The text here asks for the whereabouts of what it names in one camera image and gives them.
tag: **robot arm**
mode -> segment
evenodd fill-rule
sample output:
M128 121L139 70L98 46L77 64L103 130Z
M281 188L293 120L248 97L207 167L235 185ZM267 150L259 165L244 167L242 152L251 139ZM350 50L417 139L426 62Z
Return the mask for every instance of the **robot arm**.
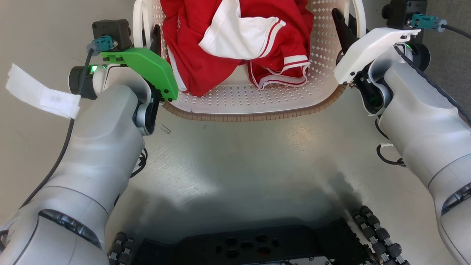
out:
M144 148L143 135L148 135L136 124L146 115L155 120L149 105L140 106L160 101L129 70L116 67L112 72L122 71L133 86L107 82L107 89L77 119L50 181L0 227L9 231L0 264L108 264L105 224L128 186Z
M349 34L337 10L333 16L339 36ZM405 42L418 31L378 28L358 40L352 33L341 37L353 41L343 42L346 51L334 74L340 84L356 86L368 114L379 117L380 130L432 195L443 242L457 261L467 265L471 128L460 118L454 100L424 78L421 64L412 63L414 56Z

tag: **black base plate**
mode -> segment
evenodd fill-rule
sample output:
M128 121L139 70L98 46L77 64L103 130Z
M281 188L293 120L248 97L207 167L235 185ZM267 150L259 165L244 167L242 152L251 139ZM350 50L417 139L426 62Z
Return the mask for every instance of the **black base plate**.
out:
M195 236L166 246L145 239L133 265L244 265L325 256L333 265L358 265L370 258L345 220L326 227L285 226Z

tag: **white tape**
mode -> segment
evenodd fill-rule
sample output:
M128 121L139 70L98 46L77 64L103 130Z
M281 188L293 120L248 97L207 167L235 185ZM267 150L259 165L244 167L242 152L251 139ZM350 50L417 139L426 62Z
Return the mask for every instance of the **white tape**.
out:
M392 143L382 143L381 148L383 147L389 147L389 146L394 146Z
M49 89L15 64L8 76L6 88L19 100L65 118L77 117L81 96Z

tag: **white stripe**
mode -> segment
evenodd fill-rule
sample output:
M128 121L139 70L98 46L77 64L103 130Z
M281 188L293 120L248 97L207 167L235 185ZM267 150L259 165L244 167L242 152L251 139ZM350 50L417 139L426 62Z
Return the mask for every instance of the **white stripe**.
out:
M302 57L304 57L303 61L307 60L308 58L304 55L302 55ZM311 62L309 61L305 61L303 63L298 63L298 64L292 64L292 65L288 65L288 66L285 66L283 67L283 69L281 70L281 72L275 72L275 71L272 71L271 69L267 69L270 73L272 73L273 75L281 75L284 71L288 70L288 69L291 69L291 68L295 68L295 67L300 67L300 66L309 66L311 64Z
M180 91L185 92L187 91L187 86L185 86L185 83L183 83L183 79L181 79L180 72L178 71L177 67L177 62L175 61L175 57L173 56L173 53L169 47L167 47L167 51L169 52L170 65L172 66L175 80L177 80L178 89L180 89Z
M272 84L272 83L285 84L285 85L288 85L288 86L291 86L291 87L303 86L308 82L308 79L306 77L307 69L308 69L308 66L303 66L302 67L302 73L303 73L302 77L291 77L291 76L286 76L286 75L268 75L268 76L265 76L260 80L257 87L259 89L263 90L263 89L265 89L265 87L267 85Z
M280 31L280 29L284 26L286 26L286 22L283 20L280 20L280 23L275 25L275 28L273 28L271 35L268 37L270 41L268 43L267 49L259 58L263 58L271 52L271 49L273 48L273 43L275 43L276 35L278 34L278 31Z
M270 32L273 32L273 31L275 30L274 27L275 27L275 25L278 23L278 21L280 21L280 19L279 19L279 18L276 18L276 21L274 21L273 24L272 24L272 25L268 28L268 30L265 32L265 39L264 39L264 41L263 41L263 45L262 45L262 47L261 47L261 49L260 49L260 52L257 53L257 55L256 55L255 58L260 58L260 57L262 56L262 53L268 49L268 47L267 47L267 46L268 46L268 41L270 40L270 36L271 36Z
M306 55L293 55L284 58L284 65L295 63L295 62L302 62L307 60L308 57Z
M256 86L258 89L261 89L261 88L260 88L260 84L257 83L257 79L255 79L255 76L253 76L252 62L249 62L249 64L250 64L250 75L252 76L252 80L253 80L255 86Z

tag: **mounting hole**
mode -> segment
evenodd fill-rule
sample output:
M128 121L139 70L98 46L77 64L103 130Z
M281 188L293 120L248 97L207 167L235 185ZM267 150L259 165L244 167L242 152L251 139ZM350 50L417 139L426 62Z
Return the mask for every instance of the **mounting hole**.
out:
M262 247L259 247L259 249L257 250L257 252L261 255L261 256L268 256L270 255L270 252L271 252L271 249L267 246L262 246Z
M221 247L220 245L217 245L217 246L216 246L216 249L215 249L215 252L216 252L216 254L221 254L221 252L222 252L222 247Z
M239 252L235 249L230 249L226 252L226 257L234 259L239 256Z
M229 237L229 238L226 239L225 243L228 246L235 246L235 245L237 245L237 238Z
M280 246L280 241L278 241L278 239L273 239L271 241L271 244L273 245L273 247L278 248Z
M264 243L264 242L267 242L268 240L268 236L264 235L264 234L260 234L260 235L257 235L255 237L255 240L259 243Z
M250 241L246 241L246 242L242 242L242 244L240 244L240 248L242 248L242 250L252 250L253 248L253 243L250 242Z

